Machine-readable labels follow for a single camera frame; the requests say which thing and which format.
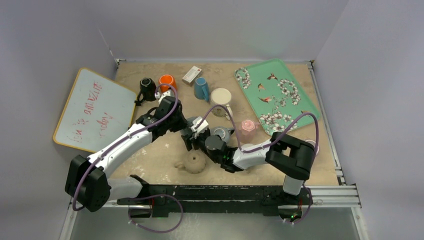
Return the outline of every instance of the red writing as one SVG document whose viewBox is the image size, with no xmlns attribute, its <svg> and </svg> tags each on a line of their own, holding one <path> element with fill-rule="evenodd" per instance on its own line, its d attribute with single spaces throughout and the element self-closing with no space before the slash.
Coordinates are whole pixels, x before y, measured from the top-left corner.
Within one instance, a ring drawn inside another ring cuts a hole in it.
<svg viewBox="0 0 424 240">
<path fill-rule="evenodd" d="M 84 113 L 91 115 L 94 111 L 94 102 L 97 101 L 99 94 L 102 90 L 102 86 L 98 82 L 93 82 L 93 88 L 88 93 L 87 101 L 85 102 Z"/>
<path fill-rule="evenodd" d="M 114 119 L 113 116 L 107 114 L 106 112 L 104 112 L 104 115 L 105 116 L 102 116 L 100 120 L 96 120 L 96 122 L 100 124 L 100 132 L 98 133 L 100 138 L 105 136 L 102 134 L 102 131 L 105 131 L 108 128 L 109 120 Z"/>
<path fill-rule="evenodd" d="M 73 132 L 73 136 L 72 137 L 68 136 L 67 138 L 69 138 L 70 140 L 72 140 L 74 142 L 82 143 L 82 141 L 83 141 L 82 134 L 83 134 L 83 131 L 81 129 L 76 129 Z"/>
<path fill-rule="evenodd" d="M 77 124 L 78 125 L 85 125 L 86 123 L 88 123 L 89 121 L 87 121 L 87 120 L 85 120 L 85 119 L 83 119 L 83 118 L 81 118 L 81 119 L 78 119 L 78 122 L 77 123 L 74 123 L 74 124 L 72 124 L 73 126 L 76 126 Z"/>
</svg>

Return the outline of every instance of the cable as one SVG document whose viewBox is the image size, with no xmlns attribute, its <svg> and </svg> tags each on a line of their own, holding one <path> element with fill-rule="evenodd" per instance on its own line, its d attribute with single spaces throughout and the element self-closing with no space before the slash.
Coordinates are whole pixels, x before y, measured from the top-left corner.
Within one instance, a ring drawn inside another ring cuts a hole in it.
<svg viewBox="0 0 424 240">
<path fill-rule="evenodd" d="M 299 208 L 298 208 L 299 210 L 301 210 L 302 209 L 302 198 L 300 198 L 299 199 Z"/>
<path fill-rule="evenodd" d="M 304 188 L 304 189 L 306 189 L 306 191 L 307 191 L 307 193 L 309 194 L 309 204 L 307 205 L 307 209 L 306 209 L 306 211 L 305 211 L 305 214 L 303 214 L 302 215 L 302 217 L 301 218 L 299 218 L 299 220 L 297 220 L 296 222 L 295 221 L 293 221 L 291 224 L 292 225 L 295 225 L 295 224 L 298 224 L 298 223 L 300 223 L 300 222 L 302 222 L 304 219 L 305 219 L 305 217 L 308 215 L 308 213 L 309 213 L 309 210 L 311 209 L 311 205 L 312 205 L 312 193 L 311 193 L 311 190 L 309 190 L 309 188 L 307 188 L 306 186 L 305 186 L 305 184 L 303 183 L 302 184 L 302 187 Z"/>
<path fill-rule="evenodd" d="M 132 220 L 132 219 L 131 219 L 131 214 L 130 214 L 130 210 L 131 210 L 131 209 L 128 209 L 128 218 L 129 218 L 129 222 L 128 222 L 128 224 L 133 224 L 133 225 L 135 225 L 135 226 L 137 226 L 137 227 L 139 227 L 139 228 L 142 228 L 142 229 L 144 229 L 144 230 L 147 230 L 147 231 L 149 231 L 149 232 L 156 233 L 156 234 L 166 234 L 166 233 L 172 232 L 172 231 L 174 231 L 176 228 L 178 228 L 178 226 L 179 226 L 179 225 L 181 224 L 181 222 L 183 221 L 184 211 L 183 211 L 183 205 L 181 205 L 181 202 L 180 202 L 180 201 L 178 201 L 175 197 L 173 197 L 173 196 L 171 196 L 171 195 L 168 195 L 168 194 L 157 194 L 157 195 L 152 195 L 152 196 L 147 196 L 147 197 L 141 197 L 141 198 L 131 198 L 131 199 L 132 199 L 132 200 L 134 200 L 134 201 L 142 201 L 142 200 L 146 200 L 146 199 L 153 199 L 153 198 L 157 198 L 157 197 L 166 197 L 166 198 L 170 198 L 170 199 L 174 200 L 174 201 L 178 204 L 179 209 L 181 210 L 181 216 L 179 217 L 179 221 L 178 221 L 178 223 L 177 223 L 174 227 L 172 227 L 172 228 L 170 228 L 170 229 L 168 229 L 168 230 L 163 230 L 163 231 L 162 231 L 162 230 L 154 230 L 154 229 L 148 228 L 148 227 L 146 227 L 146 226 L 140 225 L 140 224 L 136 223 L 134 220 Z"/>
<path fill-rule="evenodd" d="M 132 132 L 129 136 L 128 135 L 126 135 L 126 136 L 124 136 L 123 138 L 121 138 L 121 139 L 119 139 L 117 142 L 115 142 L 112 146 L 110 146 L 108 149 L 106 149 L 106 150 L 104 150 L 98 157 L 97 157 L 97 159 L 96 160 L 94 160 L 94 162 L 87 168 L 87 170 L 84 172 L 84 174 L 82 175 L 82 177 L 81 177 L 81 179 L 79 180 L 79 182 L 78 182 L 78 185 L 76 186 L 76 190 L 75 190 L 75 193 L 73 194 L 73 199 L 72 199 L 72 209 L 74 210 L 74 211 L 79 211 L 79 210 L 81 210 L 81 209 L 83 209 L 84 208 L 84 206 L 82 206 L 82 207 L 80 207 L 80 208 L 77 208 L 77 199 L 78 199 L 78 194 L 80 193 L 80 189 L 81 189 L 81 186 L 83 185 L 83 182 L 84 182 L 84 180 L 87 178 L 87 176 L 89 175 L 89 173 L 91 172 L 91 170 L 103 159 L 103 157 L 104 156 L 106 156 L 110 151 L 112 151 L 114 148 L 116 148 L 117 146 L 119 146 L 120 144 L 122 144 L 123 142 L 125 142 L 126 140 L 128 140 L 130 137 L 133 137 L 134 135 L 136 135 L 136 134 L 138 134 L 138 133 L 141 133 L 141 132 L 143 132 L 144 130 L 147 130 L 147 129 L 149 129 L 149 128 L 151 128 L 151 127 L 154 127 L 154 126 L 156 126 L 156 125 L 158 125 L 158 124 L 160 124 L 160 123 L 162 123 L 163 121 L 165 121 L 173 112 L 174 112 L 174 110 L 177 108 L 177 105 L 178 105 L 178 93 L 177 93 L 177 90 L 172 86 L 172 85 L 170 85 L 170 84 L 166 84 L 166 83 L 162 83 L 162 84 L 159 84 L 157 87 L 156 87 L 156 90 L 154 91 L 155 93 L 157 93 L 158 92 L 158 89 L 159 89 L 159 87 L 160 86 L 168 86 L 168 87 L 170 87 L 171 89 L 172 89 L 172 91 L 174 92 L 174 94 L 175 94 L 175 103 L 174 103 L 174 105 L 172 106 L 172 109 L 171 109 L 171 111 L 169 111 L 168 112 L 168 114 L 166 114 L 164 117 L 162 117 L 161 119 L 159 119 L 158 121 L 156 121 L 156 122 L 154 122 L 154 123 L 152 123 L 152 124 L 150 124 L 150 125 L 147 125 L 147 126 L 145 126 L 145 127 L 143 127 L 143 128 L 141 128 L 141 129 L 138 129 L 138 130 L 135 130 L 134 132 Z"/>
<path fill-rule="evenodd" d="M 241 145 L 241 143 L 240 143 L 240 136 L 239 136 L 239 131 L 237 130 L 237 127 L 236 127 L 236 124 L 234 123 L 234 119 L 233 119 L 233 117 L 231 116 L 231 114 L 230 114 L 230 112 L 228 111 L 228 109 L 227 109 L 227 107 L 225 107 L 224 105 L 221 105 L 221 104 L 217 104 L 217 105 L 215 105 L 215 106 L 213 106 L 213 107 L 211 107 L 207 112 L 206 112 L 206 114 L 204 115 L 204 117 L 203 117 L 203 119 L 197 124 L 197 126 L 195 127 L 196 129 L 206 120 L 206 117 L 209 115 L 209 113 L 211 113 L 211 111 L 212 111 L 212 109 L 214 109 L 214 108 L 216 108 L 216 107 L 221 107 L 221 108 L 223 108 L 226 112 L 227 112 L 227 114 L 228 114 L 228 116 L 229 116 L 229 119 L 230 119 L 230 121 L 231 121 L 231 124 L 232 124 L 232 127 L 234 128 L 234 132 L 235 132 L 235 137 L 237 138 L 237 145 L 238 145 L 238 148 L 240 149 L 240 151 L 241 152 L 243 152 L 243 153 L 245 153 L 245 154 L 250 154 L 250 153 L 253 153 L 253 152 L 256 152 L 256 151 L 258 151 L 258 150 L 261 150 L 261 149 L 264 149 L 264 148 L 267 148 L 267 147 L 271 147 L 272 145 L 274 145 L 274 144 L 276 144 L 276 143 L 278 143 L 278 141 L 280 141 L 283 137 L 284 137 L 284 135 L 286 135 L 286 133 L 301 119 L 301 118 L 303 118 L 304 116 L 306 116 L 306 115 L 309 115 L 309 116 L 311 116 L 312 118 L 313 118 L 313 121 L 315 122 L 315 146 L 318 146 L 318 140 L 319 140 L 319 131 L 318 131 L 318 119 L 317 119 L 317 117 L 315 117 L 315 115 L 314 114 L 312 114 L 312 113 L 310 113 L 310 112 L 304 112 L 304 113 L 302 113 L 302 114 L 300 114 L 299 116 L 297 116 L 296 117 L 296 119 L 294 119 L 294 121 L 292 121 L 285 129 L 284 129 L 284 131 L 273 141 L 273 142 L 271 142 L 271 143 L 268 143 L 268 144 L 265 144 L 264 146 L 258 146 L 257 148 L 254 148 L 254 149 L 250 149 L 250 150 L 243 150 L 242 149 L 242 145 Z M 315 156 L 317 155 L 317 147 L 314 147 L 313 148 L 314 150 L 313 150 L 313 157 L 312 157 L 312 163 L 314 162 L 314 160 L 315 160 Z"/>
<path fill-rule="evenodd" d="M 158 108 L 157 106 L 150 108 L 150 109 L 147 111 L 147 114 L 151 114 L 151 113 L 152 113 L 153 111 L 155 111 L 157 108 Z"/>
</svg>

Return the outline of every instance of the white wall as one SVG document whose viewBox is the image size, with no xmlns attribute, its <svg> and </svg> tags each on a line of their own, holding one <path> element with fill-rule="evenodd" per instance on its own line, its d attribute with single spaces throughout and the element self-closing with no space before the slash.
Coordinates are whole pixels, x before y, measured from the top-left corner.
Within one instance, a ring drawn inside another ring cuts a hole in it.
<svg viewBox="0 0 424 240">
<path fill-rule="evenodd" d="M 81 0 L 0 3 L 0 239 L 58 239 L 78 153 L 52 136 L 78 69 L 114 76 Z"/>
<path fill-rule="evenodd" d="M 90 0 L 116 58 L 315 59 L 348 0 Z"/>
<path fill-rule="evenodd" d="M 350 0 L 315 62 L 373 239 L 423 239 L 424 1 Z"/>
</svg>

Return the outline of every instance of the floral tray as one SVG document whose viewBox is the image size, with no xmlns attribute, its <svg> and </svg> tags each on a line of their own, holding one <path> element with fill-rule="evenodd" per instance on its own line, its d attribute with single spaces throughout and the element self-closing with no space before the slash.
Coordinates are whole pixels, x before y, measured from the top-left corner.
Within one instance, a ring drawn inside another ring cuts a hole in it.
<svg viewBox="0 0 424 240">
<path fill-rule="evenodd" d="M 320 112 L 280 59 L 241 67 L 234 72 L 234 76 L 263 129 L 269 135 L 284 131 L 304 112 L 311 112 L 317 118 L 320 117 Z M 292 129 L 313 122 L 312 117 L 305 116 Z"/>
</svg>

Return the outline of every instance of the small box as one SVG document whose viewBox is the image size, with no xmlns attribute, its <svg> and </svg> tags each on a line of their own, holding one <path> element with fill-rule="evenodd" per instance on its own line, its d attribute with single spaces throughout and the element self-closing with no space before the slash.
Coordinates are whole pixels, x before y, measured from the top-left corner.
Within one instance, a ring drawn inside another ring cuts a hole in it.
<svg viewBox="0 0 424 240">
<path fill-rule="evenodd" d="M 197 66 L 193 66 L 183 77 L 182 81 L 188 85 L 192 85 L 198 77 L 202 75 L 202 70 Z"/>
</svg>

